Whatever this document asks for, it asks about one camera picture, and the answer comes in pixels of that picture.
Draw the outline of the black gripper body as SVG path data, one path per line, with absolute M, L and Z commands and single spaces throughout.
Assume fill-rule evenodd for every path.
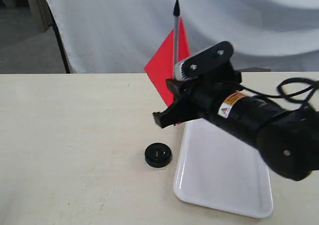
M 242 72 L 227 62 L 185 82 L 185 90 L 180 96 L 175 97 L 174 101 L 181 102 L 185 106 L 185 119 L 190 121 L 207 118 L 207 112 L 217 107 L 221 96 L 235 91 L 234 86 L 242 83 Z

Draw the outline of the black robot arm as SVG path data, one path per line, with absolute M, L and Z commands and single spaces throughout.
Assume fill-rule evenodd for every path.
M 307 100 L 286 110 L 269 95 L 241 94 L 230 62 L 188 81 L 167 79 L 173 103 L 153 114 L 161 128 L 204 119 L 256 149 L 278 175 L 300 181 L 319 168 L 319 113 Z

